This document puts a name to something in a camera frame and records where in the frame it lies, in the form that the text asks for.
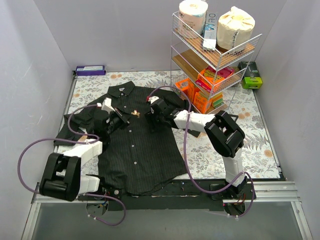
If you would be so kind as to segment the gold brooch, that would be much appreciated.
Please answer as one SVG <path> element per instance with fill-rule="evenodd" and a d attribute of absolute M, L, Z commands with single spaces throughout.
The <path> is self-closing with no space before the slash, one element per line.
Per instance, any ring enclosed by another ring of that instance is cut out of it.
<path fill-rule="evenodd" d="M 132 114 L 133 116 L 136 116 L 137 118 L 139 118 L 140 115 L 141 115 L 141 113 L 138 112 L 137 110 L 134 110 L 133 112 L 131 112 L 131 114 Z"/>

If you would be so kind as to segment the black pinstriped shirt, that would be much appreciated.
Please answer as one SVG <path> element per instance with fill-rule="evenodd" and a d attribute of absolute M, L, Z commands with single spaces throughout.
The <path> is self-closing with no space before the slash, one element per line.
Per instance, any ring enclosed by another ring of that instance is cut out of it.
<path fill-rule="evenodd" d="M 145 114 L 150 106 L 146 98 L 152 91 L 152 88 L 136 86 L 132 81 L 110 86 L 106 94 L 89 103 L 89 108 L 75 114 L 70 125 L 64 124 L 56 137 L 77 141 L 80 136 L 72 131 L 80 132 L 81 129 L 95 134 L 95 113 L 101 109 L 92 105 L 110 98 L 112 107 L 124 113 L 130 124 L 111 134 L 108 148 L 98 156 L 98 174 L 104 177 L 107 185 L 130 194 L 156 192 L 187 171 L 172 129 L 164 126 L 151 131 L 149 128 Z M 140 117 L 131 114 L 134 110 Z"/>

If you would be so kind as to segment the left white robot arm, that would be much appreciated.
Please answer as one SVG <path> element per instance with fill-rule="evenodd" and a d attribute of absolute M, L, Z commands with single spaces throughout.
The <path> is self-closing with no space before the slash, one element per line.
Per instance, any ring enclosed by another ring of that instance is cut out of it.
<path fill-rule="evenodd" d="M 110 135 L 117 129 L 124 129 L 129 120 L 114 108 L 102 127 L 102 140 L 87 139 L 83 144 L 64 153 L 48 156 L 39 186 L 39 193 L 56 199 L 74 201 L 79 195 L 90 194 L 95 200 L 106 196 L 104 177 L 94 174 L 81 174 L 81 167 L 91 159 L 104 153 L 110 142 Z"/>

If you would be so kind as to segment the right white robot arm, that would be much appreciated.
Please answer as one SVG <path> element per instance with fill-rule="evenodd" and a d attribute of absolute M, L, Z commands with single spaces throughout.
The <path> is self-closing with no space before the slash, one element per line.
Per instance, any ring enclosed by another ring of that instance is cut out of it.
<path fill-rule="evenodd" d="M 242 147 L 245 133 L 226 111 L 202 114 L 180 108 L 171 108 L 157 96 L 148 97 L 150 111 L 146 113 L 153 128 L 169 128 L 206 133 L 214 150 L 222 156 L 225 168 L 227 195 L 237 199 L 245 192 L 247 177 L 243 173 Z"/>

